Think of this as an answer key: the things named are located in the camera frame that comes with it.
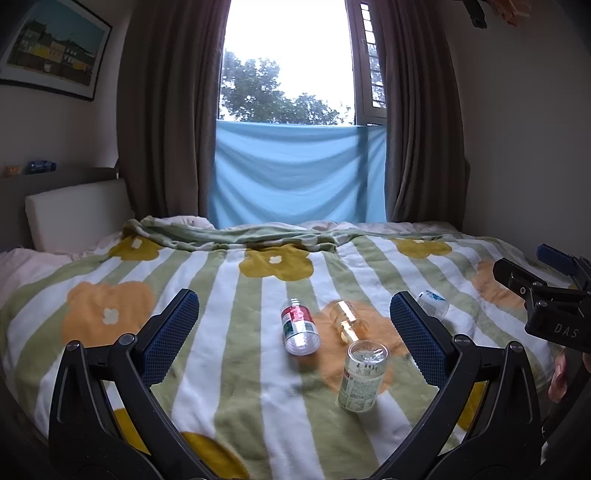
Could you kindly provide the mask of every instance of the window frame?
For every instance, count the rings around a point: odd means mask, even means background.
[[[369,63],[368,42],[365,37],[365,26],[361,13],[361,4],[369,7],[370,22],[377,36],[380,28],[376,21],[377,13],[373,6],[374,0],[345,0],[347,16],[349,18],[349,31],[351,34],[351,53],[353,56],[353,81],[355,84],[355,124],[356,125],[384,125],[387,118],[387,109],[374,107],[371,68]],[[380,64],[382,81],[384,79],[384,66]]]

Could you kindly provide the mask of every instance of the picture frame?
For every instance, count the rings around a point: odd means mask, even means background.
[[[76,0],[39,0],[0,59],[0,83],[91,102],[112,29]]]

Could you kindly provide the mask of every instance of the striped blanket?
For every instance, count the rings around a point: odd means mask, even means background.
[[[549,284],[568,285],[502,241],[450,231],[216,231],[146,218],[128,222],[116,245],[95,253],[22,287],[0,310],[7,385],[47,434],[65,343],[113,343],[190,288],[199,296],[199,319],[152,392],[225,478],[366,478],[396,449],[437,389],[424,382],[390,322],[395,293],[429,289],[445,297],[448,330],[479,345],[517,339],[541,388],[558,349],[525,333],[522,300],[494,281],[492,266],[507,257]],[[285,351],[280,309],[291,297],[314,316],[322,339],[314,355]],[[354,303],[369,336],[391,353],[376,407],[365,414],[336,405],[346,347],[328,314],[338,299]],[[128,441],[145,450],[112,384],[108,395]],[[461,441],[467,410],[447,448]]]

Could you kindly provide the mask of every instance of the tree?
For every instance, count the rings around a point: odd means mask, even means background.
[[[226,51],[222,66],[220,104],[242,122],[273,124],[339,125],[341,112],[315,95],[302,93],[290,99],[279,90],[280,67],[269,59],[242,61]]]

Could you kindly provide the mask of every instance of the plastic bottle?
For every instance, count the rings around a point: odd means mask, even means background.
[[[281,308],[285,348],[292,355],[309,355],[318,350],[320,335],[308,308],[289,299]]]
[[[445,318],[449,310],[449,302],[440,297],[431,290],[422,291],[417,298],[417,303],[421,306],[425,313],[430,317],[436,317],[440,320]]]
[[[370,410],[378,397],[387,360],[388,349],[381,343],[360,340],[349,345],[337,400],[339,405],[357,413]]]
[[[339,300],[331,309],[329,316],[344,343],[354,343],[366,338],[368,324],[359,316],[350,302]]]

